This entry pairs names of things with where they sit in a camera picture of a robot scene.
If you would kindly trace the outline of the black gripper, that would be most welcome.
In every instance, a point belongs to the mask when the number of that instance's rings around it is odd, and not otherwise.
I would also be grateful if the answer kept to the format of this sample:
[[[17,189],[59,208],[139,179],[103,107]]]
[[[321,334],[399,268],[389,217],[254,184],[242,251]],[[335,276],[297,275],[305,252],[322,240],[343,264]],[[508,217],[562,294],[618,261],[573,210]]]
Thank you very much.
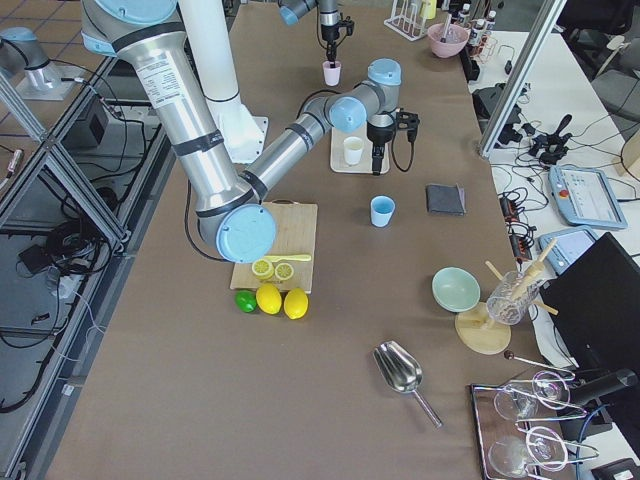
[[[405,111],[403,108],[392,112],[383,112],[367,123],[367,138],[372,142],[371,169],[373,175],[382,171],[382,163],[386,151],[386,144],[390,142],[398,131],[406,131],[408,141],[416,141],[419,128],[419,115]]]
[[[320,13],[319,32],[320,45],[326,47],[326,59],[331,63],[331,68],[336,67],[336,46],[340,39],[340,30],[345,30],[346,36],[353,34],[355,22],[350,16],[344,17],[342,13]]]

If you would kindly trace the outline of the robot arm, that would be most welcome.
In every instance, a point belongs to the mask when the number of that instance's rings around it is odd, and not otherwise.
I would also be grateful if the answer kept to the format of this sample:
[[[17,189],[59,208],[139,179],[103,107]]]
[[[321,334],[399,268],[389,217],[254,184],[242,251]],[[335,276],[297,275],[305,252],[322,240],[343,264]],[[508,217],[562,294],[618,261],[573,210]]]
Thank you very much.
[[[279,13],[286,25],[294,25],[310,12],[316,13],[316,36],[324,49],[330,67],[338,64],[337,50],[345,38],[351,36],[355,22],[340,11],[334,0],[283,0],[278,1]]]
[[[129,63],[197,194],[201,238],[250,263],[276,238],[269,190],[330,131],[366,127],[383,158],[394,124],[400,64],[377,59],[353,90],[308,101],[272,142],[268,121],[243,104],[218,1],[85,1],[82,36],[95,53]]]

